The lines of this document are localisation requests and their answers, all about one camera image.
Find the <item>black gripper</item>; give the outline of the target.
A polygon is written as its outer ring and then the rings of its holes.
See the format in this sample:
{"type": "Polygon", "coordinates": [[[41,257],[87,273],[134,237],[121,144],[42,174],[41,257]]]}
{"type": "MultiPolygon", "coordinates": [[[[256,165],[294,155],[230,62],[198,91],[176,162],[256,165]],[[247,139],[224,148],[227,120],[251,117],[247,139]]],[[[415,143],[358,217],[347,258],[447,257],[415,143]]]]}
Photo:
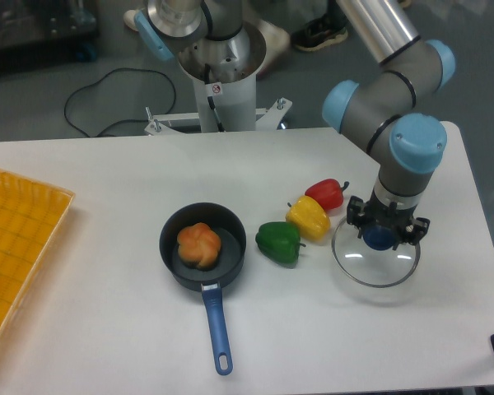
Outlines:
{"type": "Polygon", "coordinates": [[[365,229],[383,227],[394,232],[393,250],[399,245],[417,245],[427,234],[430,220],[423,217],[413,218],[415,207],[402,208],[396,202],[383,204],[377,197],[364,202],[357,196],[351,196],[347,204],[347,223],[357,230],[361,239],[365,229]]]}

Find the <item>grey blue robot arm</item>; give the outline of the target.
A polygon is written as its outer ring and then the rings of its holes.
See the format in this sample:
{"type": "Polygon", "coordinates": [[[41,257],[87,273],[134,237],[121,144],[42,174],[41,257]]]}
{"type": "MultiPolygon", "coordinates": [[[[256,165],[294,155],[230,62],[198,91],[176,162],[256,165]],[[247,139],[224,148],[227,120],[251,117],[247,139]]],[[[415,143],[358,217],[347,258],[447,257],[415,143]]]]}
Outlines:
{"type": "MultiPolygon", "coordinates": [[[[380,166],[369,200],[352,198],[347,223],[375,250],[418,244],[429,220],[413,213],[441,162],[447,135],[417,102],[454,74],[451,50],[424,41],[395,1],[341,1],[381,74],[370,84],[338,83],[327,95],[324,121],[380,166]]],[[[266,54],[261,32],[238,1],[149,1],[134,23],[160,59],[174,58],[192,79],[203,132],[254,129],[255,75],[266,54]]]]}

